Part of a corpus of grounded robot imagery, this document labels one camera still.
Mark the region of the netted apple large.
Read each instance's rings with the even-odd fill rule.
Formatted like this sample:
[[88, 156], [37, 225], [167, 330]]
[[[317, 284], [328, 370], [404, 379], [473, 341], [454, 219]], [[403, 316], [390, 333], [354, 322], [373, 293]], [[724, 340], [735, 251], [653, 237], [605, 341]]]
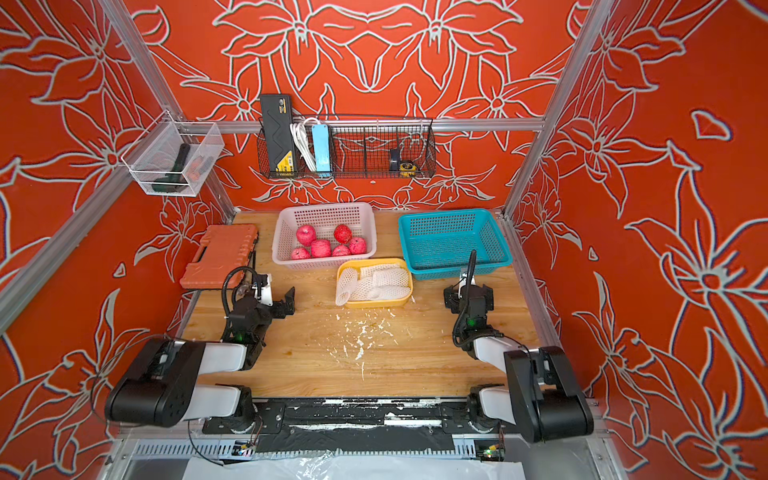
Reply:
[[303, 246], [310, 246], [316, 239], [317, 234], [311, 225], [302, 225], [295, 232], [297, 241]]

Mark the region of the foam net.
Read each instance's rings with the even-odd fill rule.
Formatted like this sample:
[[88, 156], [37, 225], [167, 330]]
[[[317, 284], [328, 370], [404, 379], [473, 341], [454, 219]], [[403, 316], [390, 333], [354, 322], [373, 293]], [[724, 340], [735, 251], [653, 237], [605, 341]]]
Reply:
[[354, 268], [345, 268], [340, 271], [336, 283], [335, 304], [344, 306], [351, 299], [359, 282], [358, 271]]
[[409, 272], [398, 264], [374, 264], [360, 269], [362, 279], [369, 279], [374, 287], [408, 287]]
[[411, 289], [407, 286], [375, 286], [366, 281], [357, 285], [350, 299], [352, 301], [392, 301], [407, 298], [410, 294]]

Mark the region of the netted apple bottom hidden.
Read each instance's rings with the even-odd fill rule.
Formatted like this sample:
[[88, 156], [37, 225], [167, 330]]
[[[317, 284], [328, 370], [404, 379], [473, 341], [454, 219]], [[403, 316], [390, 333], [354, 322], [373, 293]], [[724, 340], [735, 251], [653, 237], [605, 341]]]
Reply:
[[334, 229], [334, 238], [339, 244], [346, 245], [353, 238], [353, 233], [347, 225], [340, 224]]

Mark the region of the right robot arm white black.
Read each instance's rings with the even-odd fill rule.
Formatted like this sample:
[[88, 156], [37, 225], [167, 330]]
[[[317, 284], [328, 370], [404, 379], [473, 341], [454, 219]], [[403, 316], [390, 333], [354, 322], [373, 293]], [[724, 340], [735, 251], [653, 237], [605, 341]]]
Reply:
[[471, 358], [505, 375], [503, 385], [474, 387], [467, 398], [473, 426], [509, 424], [528, 443], [588, 436], [595, 421], [564, 350], [531, 349], [488, 322], [493, 290], [475, 283], [477, 252], [469, 254], [459, 281], [444, 289], [444, 303], [456, 315], [451, 339]]

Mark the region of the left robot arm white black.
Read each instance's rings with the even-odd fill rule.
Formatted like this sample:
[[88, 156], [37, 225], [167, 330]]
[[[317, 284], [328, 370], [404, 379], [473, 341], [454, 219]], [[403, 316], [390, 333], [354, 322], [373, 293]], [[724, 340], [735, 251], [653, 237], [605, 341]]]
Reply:
[[252, 369], [272, 322], [295, 313], [295, 289], [275, 300], [270, 275], [237, 267], [225, 278], [220, 294], [225, 316], [220, 340], [146, 341], [107, 397], [107, 420], [170, 428], [203, 419], [218, 421], [235, 433], [254, 428], [257, 413], [250, 388], [204, 385], [198, 378]]

